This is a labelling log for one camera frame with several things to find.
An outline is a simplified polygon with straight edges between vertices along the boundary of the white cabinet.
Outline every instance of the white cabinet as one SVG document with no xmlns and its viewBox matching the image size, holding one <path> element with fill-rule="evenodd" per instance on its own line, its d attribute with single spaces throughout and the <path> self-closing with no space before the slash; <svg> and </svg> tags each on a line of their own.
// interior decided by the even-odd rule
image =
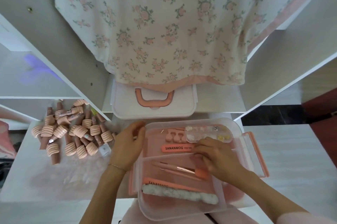
<svg viewBox="0 0 337 224">
<path fill-rule="evenodd" d="M 79 40 L 54 7 L 53 0 L 0 0 L 0 3 L 0 24 L 64 82 L 61 85 L 54 77 L 44 77 L 43 84 L 48 79 L 54 80 L 50 90 L 29 88 L 20 91 L 11 87 L 8 80 L 2 83 L 11 88 L 9 98 L 84 98 L 107 118 L 104 113 L 112 112 L 113 75 Z M 199 102 L 196 111 L 236 113 L 235 116 L 240 118 L 335 58 L 335 10 L 336 0 L 305 3 L 291 24 L 285 24 L 286 30 L 274 31 L 254 55 L 250 55 L 244 85 L 197 85 Z M 0 98 L 3 99 L 6 93 L 2 90 Z"/>
</svg>

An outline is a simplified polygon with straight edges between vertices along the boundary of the gold bracelet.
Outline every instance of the gold bracelet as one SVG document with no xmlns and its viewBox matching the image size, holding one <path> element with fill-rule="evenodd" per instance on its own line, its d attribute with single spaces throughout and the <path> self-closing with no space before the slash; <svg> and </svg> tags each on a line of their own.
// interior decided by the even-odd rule
<svg viewBox="0 0 337 224">
<path fill-rule="evenodd" d="M 124 168 L 122 168 L 122 167 L 119 167 L 119 166 L 116 166 L 116 165 L 113 165 L 113 164 L 108 164 L 108 166 L 109 165 L 112 165 L 112 166 L 114 166 L 114 167 L 116 167 L 116 168 L 118 168 L 118 169 L 121 169 L 121 170 L 123 170 L 124 172 L 127 172 Z"/>
</svg>

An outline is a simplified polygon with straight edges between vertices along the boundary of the fluffy gray stick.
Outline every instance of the fluffy gray stick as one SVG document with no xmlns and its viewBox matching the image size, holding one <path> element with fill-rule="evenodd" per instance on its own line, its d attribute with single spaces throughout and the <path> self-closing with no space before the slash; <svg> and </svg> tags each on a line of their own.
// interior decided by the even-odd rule
<svg viewBox="0 0 337 224">
<path fill-rule="evenodd" d="M 207 194 L 201 192 L 193 192 L 182 189 L 173 189 L 169 187 L 153 185 L 153 184 L 144 184 L 141 187 L 141 190 L 144 194 L 155 195 L 155 196 L 166 196 L 179 199 L 186 199 L 195 202 L 204 202 L 208 204 L 217 204 L 219 199 L 214 194 Z"/>
</svg>

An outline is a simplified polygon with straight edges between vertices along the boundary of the pink storage container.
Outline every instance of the pink storage container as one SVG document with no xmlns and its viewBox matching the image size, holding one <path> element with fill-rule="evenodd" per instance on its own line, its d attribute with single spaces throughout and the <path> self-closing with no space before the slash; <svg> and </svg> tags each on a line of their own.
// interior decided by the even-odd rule
<svg viewBox="0 0 337 224">
<path fill-rule="evenodd" d="M 134 195 L 138 193 L 140 209 L 147 218 L 154 221 L 159 221 L 172 218 L 181 218 L 184 216 L 200 213 L 223 211 L 226 209 L 226 204 L 231 204 L 235 207 L 248 207 L 255 204 L 242 191 L 230 184 L 222 183 L 215 177 L 212 177 L 212 181 L 208 181 L 208 188 L 210 189 L 210 186 L 213 186 L 214 192 L 219 199 L 219 203 L 217 205 L 207 205 L 204 203 L 181 199 L 145 195 L 141 192 L 143 177 L 149 175 L 152 178 L 166 179 L 166 181 L 173 183 L 191 182 L 190 180 L 184 180 L 182 177 L 176 177 L 176 175 L 167 174 L 162 170 L 156 170 L 149 162 L 153 160 L 160 160 L 162 162 L 164 162 L 164 160 L 175 161 L 175 159 L 178 161 L 179 158 L 185 158 L 187 156 L 190 157 L 193 154 L 174 152 L 163 153 L 161 151 L 161 146 L 163 144 L 167 144 L 167 141 L 165 140 L 167 129 L 184 129 L 186 126 L 205 125 L 224 125 L 229 128 L 234 137 L 229 145 L 237 154 L 239 162 L 246 169 L 254 171 L 257 175 L 259 175 L 259 177 L 269 176 L 267 167 L 253 134 L 251 132 L 242 134 L 238 124 L 229 118 L 150 123 L 146 125 L 147 131 L 143 151 L 138 160 L 135 162 L 133 170 L 130 172 L 129 179 L 129 194 Z M 187 163 L 189 165 L 195 164 L 191 160 L 187 161 Z"/>
</svg>

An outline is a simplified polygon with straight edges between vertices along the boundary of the floral fabric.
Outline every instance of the floral fabric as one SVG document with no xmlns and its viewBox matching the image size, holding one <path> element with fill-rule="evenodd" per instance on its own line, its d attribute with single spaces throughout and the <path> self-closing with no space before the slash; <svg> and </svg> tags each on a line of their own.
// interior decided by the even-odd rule
<svg viewBox="0 0 337 224">
<path fill-rule="evenodd" d="M 193 76 L 243 84 L 247 47 L 291 2 L 55 0 L 55 6 L 116 81 L 165 91 L 163 84 L 175 89 Z"/>
</svg>

